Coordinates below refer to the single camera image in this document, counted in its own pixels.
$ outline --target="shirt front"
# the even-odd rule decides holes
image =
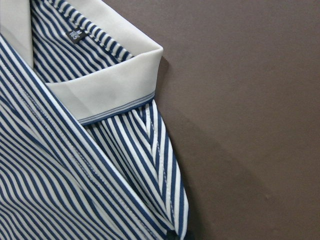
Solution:
[[[18,2],[0,2],[0,238],[183,239],[162,47],[99,0]]]

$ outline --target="shirt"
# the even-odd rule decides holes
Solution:
[[[163,48],[100,0],[2,0],[0,31],[0,239],[183,239]]]

